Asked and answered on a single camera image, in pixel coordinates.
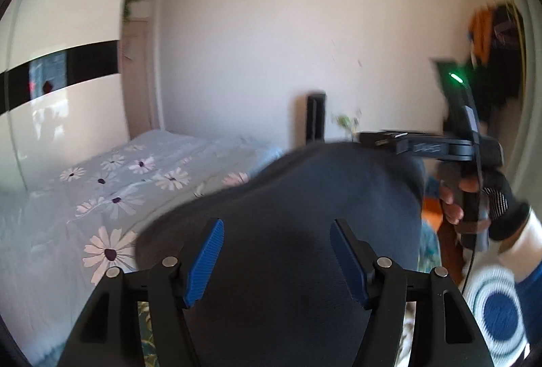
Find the white wardrobe door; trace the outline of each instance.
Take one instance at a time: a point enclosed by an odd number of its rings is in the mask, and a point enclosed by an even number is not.
[[[9,69],[59,50],[120,39],[124,0],[22,0]]]
[[[10,114],[21,170],[30,190],[128,140],[120,74],[55,90]]]
[[[4,79],[9,56],[9,43],[19,0],[12,0],[0,20],[0,192],[24,189],[12,143],[9,114],[4,102]]]

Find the floral bedsheet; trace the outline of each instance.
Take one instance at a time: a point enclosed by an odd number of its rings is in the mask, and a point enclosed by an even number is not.
[[[29,361],[37,365],[65,342],[110,266],[137,269],[134,241],[150,222],[247,181],[280,154],[239,138],[155,130],[63,170],[38,191],[0,195],[0,314]]]

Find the wooden door frame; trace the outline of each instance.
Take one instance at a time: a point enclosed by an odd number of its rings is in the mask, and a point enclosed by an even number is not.
[[[147,98],[148,98],[148,107],[150,111],[150,122],[151,122],[151,129],[160,129],[160,123],[158,119],[158,96],[156,94],[156,81],[155,81],[155,75],[154,75],[154,48],[153,48],[153,35],[152,35],[152,22],[153,18],[137,18],[133,20],[129,20],[128,22],[123,22],[123,29],[121,32],[121,41],[123,39],[124,34],[124,25],[127,23],[135,23],[135,22],[143,22],[146,23],[146,30],[145,30],[145,71],[146,71],[146,79],[147,79]]]

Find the daisy pattern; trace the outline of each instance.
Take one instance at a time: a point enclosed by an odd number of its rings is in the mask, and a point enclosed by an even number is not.
[[[111,220],[118,219],[119,214],[121,214],[120,210],[124,211],[128,216],[133,216],[136,213],[134,206],[141,206],[145,203],[136,193],[136,188],[128,187],[115,197],[106,200],[105,209],[110,212],[109,218]]]
[[[68,168],[60,173],[60,180],[67,180],[71,182],[74,179],[79,179],[86,173],[86,170],[81,167]]]
[[[194,191],[194,196],[196,197],[203,197],[203,189],[205,188],[205,182],[202,182],[200,185],[196,187],[196,191]]]
[[[180,168],[170,171],[164,176],[154,175],[153,179],[156,180],[157,187],[170,191],[180,190],[183,186],[188,185],[190,182],[190,176],[188,176],[188,173]]]
[[[142,175],[143,173],[148,173],[153,170],[155,167],[154,158],[148,157],[147,159],[135,160],[132,165],[129,165],[128,168],[134,173]]]
[[[143,150],[143,149],[145,149],[145,148],[146,148],[146,147],[145,147],[144,145],[135,145],[135,144],[132,144],[132,145],[127,145],[126,147],[124,147],[124,150],[133,152],[133,151]]]
[[[129,231],[122,236],[122,233],[122,229],[114,229],[109,237],[105,226],[100,226],[98,229],[99,237],[92,236],[90,238],[91,244],[85,245],[85,252],[94,255],[84,257],[83,266],[90,268],[98,263],[100,264],[90,280],[94,286],[99,283],[111,266],[118,266],[125,273],[136,269],[136,262],[133,259],[135,248],[128,245],[137,238],[137,234]]]
[[[114,182],[119,182],[117,174],[113,171],[99,171],[98,173],[91,176],[88,182],[99,190],[103,190],[107,184],[112,184]]]
[[[84,216],[86,213],[96,208],[102,202],[104,202],[104,198],[98,197],[97,199],[90,199],[88,202],[83,202],[81,205],[77,205],[76,210],[79,214],[76,214],[75,217]]]
[[[45,187],[40,188],[39,190],[31,191],[30,197],[32,199],[37,199],[38,197],[50,196],[52,191],[53,191],[53,187],[45,186]]]
[[[100,165],[103,170],[113,171],[124,164],[124,156],[121,154],[112,154],[108,160],[104,160]]]
[[[248,175],[246,173],[229,173],[222,183],[229,187],[245,184],[248,182]]]

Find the black cable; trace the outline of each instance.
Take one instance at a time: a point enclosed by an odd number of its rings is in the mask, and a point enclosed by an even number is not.
[[[465,282],[463,283],[463,288],[461,290],[461,295],[465,293],[465,288],[467,287],[467,282],[469,281],[469,277],[471,276],[471,271],[473,268],[474,263],[474,254],[476,254],[476,251],[473,251],[473,255],[471,256],[471,263],[469,263],[469,269],[467,270],[467,276],[465,277]]]
[[[483,174],[482,174],[482,161],[480,158],[480,145],[474,144],[474,158],[476,161],[476,176],[478,177],[478,205],[480,206],[480,193],[482,192],[483,188]],[[474,249],[473,249],[473,255],[471,256],[471,262],[469,263],[469,268],[467,270],[467,275],[465,276],[465,282],[463,283],[463,288],[461,290],[461,295],[465,293],[465,289],[467,288],[467,282],[469,281],[469,277],[471,276],[471,271],[474,264],[474,256],[476,255],[476,240],[478,239],[478,236],[474,236]]]

